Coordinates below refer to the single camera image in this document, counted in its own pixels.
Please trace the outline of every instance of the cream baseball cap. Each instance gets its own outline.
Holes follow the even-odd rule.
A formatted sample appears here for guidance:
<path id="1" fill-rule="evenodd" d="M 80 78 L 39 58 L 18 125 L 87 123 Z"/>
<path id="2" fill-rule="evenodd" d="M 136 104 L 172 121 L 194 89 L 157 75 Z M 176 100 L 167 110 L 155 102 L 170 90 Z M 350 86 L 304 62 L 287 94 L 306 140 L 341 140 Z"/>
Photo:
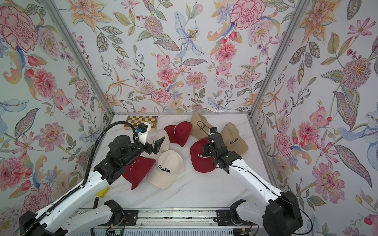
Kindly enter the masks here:
<path id="1" fill-rule="evenodd" d="M 213 127 L 212 124 L 207 122 L 206 118 L 199 113 L 194 113 L 190 120 L 192 123 L 192 130 L 190 132 L 196 139 L 203 139 L 210 134 L 210 128 Z"/>
<path id="2" fill-rule="evenodd" d="M 155 145 L 155 141 L 161 139 L 162 137 L 165 137 L 163 143 L 161 144 L 160 150 L 158 154 L 168 151 L 169 148 L 169 137 L 165 130 L 159 130 L 157 132 L 149 131 L 149 136 L 147 136 L 147 143 L 150 143 L 152 145 Z M 155 153 L 148 154 L 147 152 L 143 152 L 142 156 L 155 159 L 156 158 Z"/>
<path id="3" fill-rule="evenodd" d="M 184 161 L 174 150 L 156 156 L 155 165 L 147 175 L 147 181 L 158 188 L 168 188 L 179 174 L 185 172 Z"/>
<path id="4" fill-rule="evenodd" d="M 240 137 L 239 130 L 233 123 L 228 122 L 220 135 L 229 151 L 234 151 L 239 155 L 248 151 L 248 144 Z"/>

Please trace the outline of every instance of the checkered pattern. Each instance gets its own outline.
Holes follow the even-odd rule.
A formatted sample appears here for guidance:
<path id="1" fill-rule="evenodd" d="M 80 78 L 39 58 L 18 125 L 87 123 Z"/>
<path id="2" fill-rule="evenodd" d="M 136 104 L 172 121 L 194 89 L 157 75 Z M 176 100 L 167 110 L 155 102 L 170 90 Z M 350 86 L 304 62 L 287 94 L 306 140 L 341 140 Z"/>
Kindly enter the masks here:
<path id="1" fill-rule="evenodd" d="M 156 127 L 158 125 L 157 116 L 128 116 L 126 121 L 131 123 L 135 128 L 138 128 L 138 125 L 144 122 L 151 124 L 151 130 L 156 130 Z M 124 125 L 124 128 L 126 130 L 131 129 L 128 125 Z"/>

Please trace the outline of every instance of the yellow block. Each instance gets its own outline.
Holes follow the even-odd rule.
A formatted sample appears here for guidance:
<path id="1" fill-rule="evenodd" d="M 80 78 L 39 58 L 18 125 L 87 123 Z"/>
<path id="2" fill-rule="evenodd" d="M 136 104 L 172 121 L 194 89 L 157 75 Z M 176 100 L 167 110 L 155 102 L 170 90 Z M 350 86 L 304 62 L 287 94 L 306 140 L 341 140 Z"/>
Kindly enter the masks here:
<path id="1" fill-rule="evenodd" d="M 103 190 L 97 193 L 97 196 L 103 198 L 105 194 L 109 191 L 109 189 L 110 189 L 109 187 L 104 188 Z"/>

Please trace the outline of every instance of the wall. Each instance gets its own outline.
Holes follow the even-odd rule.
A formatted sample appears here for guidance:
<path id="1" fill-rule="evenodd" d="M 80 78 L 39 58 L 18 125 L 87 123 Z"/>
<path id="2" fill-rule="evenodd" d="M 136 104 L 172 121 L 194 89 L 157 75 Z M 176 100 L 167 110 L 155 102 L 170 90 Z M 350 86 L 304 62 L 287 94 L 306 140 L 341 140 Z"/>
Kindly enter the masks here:
<path id="1" fill-rule="evenodd" d="M 294 0 L 55 1 L 115 112 L 246 112 Z"/>
<path id="2" fill-rule="evenodd" d="M 253 115 L 311 235 L 378 235 L 377 20 L 375 0 L 311 1 Z"/>
<path id="3" fill-rule="evenodd" d="M 0 1 L 2 236 L 81 181 L 110 119 L 38 2 Z"/>

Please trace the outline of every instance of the white marble table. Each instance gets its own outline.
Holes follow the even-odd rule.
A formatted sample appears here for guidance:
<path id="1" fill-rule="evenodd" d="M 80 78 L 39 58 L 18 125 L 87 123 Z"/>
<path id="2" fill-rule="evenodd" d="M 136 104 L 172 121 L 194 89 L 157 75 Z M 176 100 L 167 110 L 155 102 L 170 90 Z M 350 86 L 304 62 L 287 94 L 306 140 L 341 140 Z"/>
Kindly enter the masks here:
<path id="1" fill-rule="evenodd" d="M 190 121 L 191 114 L 167 114 L 158 115 L 157 131 L 167 125 L 176 125 L 182 121 Z M 204 115 L 208 122 L 220 131 L 228 123 L 232 122 L 239 130 L 240 136 L 248 144 L 249 150 L 242 158 L 264 179 L 268 180 L 263 161 L 257 148 L 257 144 L 245 114 L 215 114 Z M 115 115 L 113 122 L 126 120 L 127 115 Z M 97 165 L 109 151 L 108 144 L 118 135 L 126 134 L 132 137 L 130 130 L 125 130 L 123 125 L 110 129 L 93 161 L 92 168 Z M 229 207 L 239 199 L 249 199 L 251 193 L 234 177 L 226 174 L 222 169 L 215 169 L 210 173 L 199 173 L 194 170 L 190 158 L 190 147 L 197 141 L 189 136 L 182 148 L 178 144 L 170 143 L 169 149 L 175 150 L 184 160 L 186 171 L 177 177 L 177 180 L 167 189 L 160 189 L 150 184 L 146 177 L 134 190 L 131 183 L 123 177 L 118 178 L 111 186 L 104 198 L 100 198 L 99 205 L 108 200 L 115 200 L 123 208 L 211 208 Z M 93 197 L 83 208 L 93 206 Z"/>

